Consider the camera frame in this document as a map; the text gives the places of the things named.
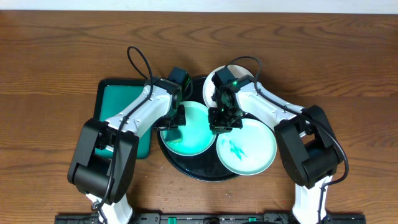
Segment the light green plate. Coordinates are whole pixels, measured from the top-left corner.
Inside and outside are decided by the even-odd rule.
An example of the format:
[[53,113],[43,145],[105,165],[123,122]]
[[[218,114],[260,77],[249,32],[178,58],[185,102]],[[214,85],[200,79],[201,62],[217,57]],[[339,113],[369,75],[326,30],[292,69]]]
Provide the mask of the light green plate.
[[262,122],[245,118],[241,129],[220,134],[216,152],[221,163],[238,175],[256,175],[265,171],[277,154],[272,130]]
[[208,108],[195,101],[181,102],[185,107],[186,125],[179,126],[183,140],[178,143],[165,141],[166,131],[160,131],[160,138],[166,148],[180,156],[195,156],[205,152],[215,141],[216,134],[210,130]]

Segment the light green plate front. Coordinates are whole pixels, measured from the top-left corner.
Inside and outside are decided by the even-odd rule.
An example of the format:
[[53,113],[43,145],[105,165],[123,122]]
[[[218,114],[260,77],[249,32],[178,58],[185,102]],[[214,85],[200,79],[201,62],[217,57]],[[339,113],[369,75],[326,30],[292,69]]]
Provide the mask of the light green plate front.
[[277,154],[272,130],[262,122],[245,118],[241,129],[220,134],[216,152],[221,163],[238,175],[256,175],[265,171]]

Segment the white plate green stain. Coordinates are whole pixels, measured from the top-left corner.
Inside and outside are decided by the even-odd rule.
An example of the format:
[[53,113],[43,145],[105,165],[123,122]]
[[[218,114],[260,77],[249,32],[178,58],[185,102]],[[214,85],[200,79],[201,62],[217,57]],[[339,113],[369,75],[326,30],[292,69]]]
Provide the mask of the white plate green stain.
[[[214,85],[214,83],[212,82],[211,79],[213,78],[215,73],[218,70],[221,70],[223,67],[224,67],[224,65],[214,69],[206,77],[205,82],[203,84],[203,91],[202,91],[203,99],[204,99],[204,102],[205,102],[205,104],[206,104],[206,106],[208,108],[217,107],[216,100],[212,99],[212,96],[215,93],[215,85]],[[245,75],[249,75],[249,76],[253,77],[253,74],[249,70],[247,70],[246,68],[241,67],[239,65],[228,65],[228,69],[234,75],[235,78],[241,78],[241,77],[243,77]]]

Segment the green yellow sponge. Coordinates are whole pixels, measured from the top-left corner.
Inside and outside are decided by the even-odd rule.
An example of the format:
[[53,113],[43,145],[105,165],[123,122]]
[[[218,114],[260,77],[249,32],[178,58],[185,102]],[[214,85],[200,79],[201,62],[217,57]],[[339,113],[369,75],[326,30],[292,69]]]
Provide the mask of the green yellow sponge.
[[178,142],[182,142],[182,140],[183,140],[182,132],[178,128],[169,129],[166,131],[166,134],[165,134],[166,142],[178,143]]

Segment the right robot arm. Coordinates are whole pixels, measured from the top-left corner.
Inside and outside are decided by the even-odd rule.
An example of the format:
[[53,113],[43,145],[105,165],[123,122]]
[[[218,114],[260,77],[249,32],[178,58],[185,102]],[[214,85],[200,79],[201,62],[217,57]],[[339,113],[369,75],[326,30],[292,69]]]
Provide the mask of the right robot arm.
[[223,165],[239,175],[254,175],[280,156],[295,183],[294,220],[324,223],[327,188],[336,184],[338,165],[348,161],[325,112],[279,98],[237,65],[213,70],[203,99]]

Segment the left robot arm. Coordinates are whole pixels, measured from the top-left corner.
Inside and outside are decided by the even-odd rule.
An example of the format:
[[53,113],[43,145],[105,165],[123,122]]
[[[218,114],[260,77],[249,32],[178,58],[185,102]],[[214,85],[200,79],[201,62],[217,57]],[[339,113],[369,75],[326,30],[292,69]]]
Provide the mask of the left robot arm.
[[130,186],[140,138],[151,128],[174,130],[185,125],[181,104],[189,74],[173,68],[167,78],[151,78],[142,93],[118,114],[82,127],[67,179],[92,202],[100,223],[129,223],[133,214]]

